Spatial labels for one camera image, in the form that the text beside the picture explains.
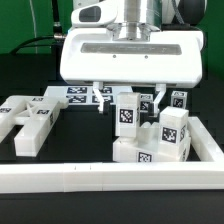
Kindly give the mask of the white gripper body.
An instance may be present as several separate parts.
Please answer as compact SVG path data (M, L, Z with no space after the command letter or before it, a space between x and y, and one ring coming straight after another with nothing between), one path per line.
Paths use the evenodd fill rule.
M202 78L200 30L164 30L169 0L103 0L75 9L60 73L70 83L192 88Z

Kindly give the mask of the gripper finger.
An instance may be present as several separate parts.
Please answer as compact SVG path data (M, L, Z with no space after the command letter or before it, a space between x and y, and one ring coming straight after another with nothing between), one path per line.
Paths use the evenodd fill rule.
M96 95L96 98L99 101L99 113L100 114L107 114L109 112L110 103L108 101L105 101L101 91L103 90L103 83L102 82L94 82L93 83L93 92Z
M159 114L159 103L163 99L166 93L166 85L165 84L157 84L155 86L156 98L152 103L148 106L148 115L150 117L157 117Z

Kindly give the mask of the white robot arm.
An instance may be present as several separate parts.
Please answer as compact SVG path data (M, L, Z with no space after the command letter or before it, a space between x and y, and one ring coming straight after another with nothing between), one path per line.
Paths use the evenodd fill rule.
M63 45L60 73L99 93L105 84L193 88L202 78L202 31L186 24L180 0L96 0L77 6Z

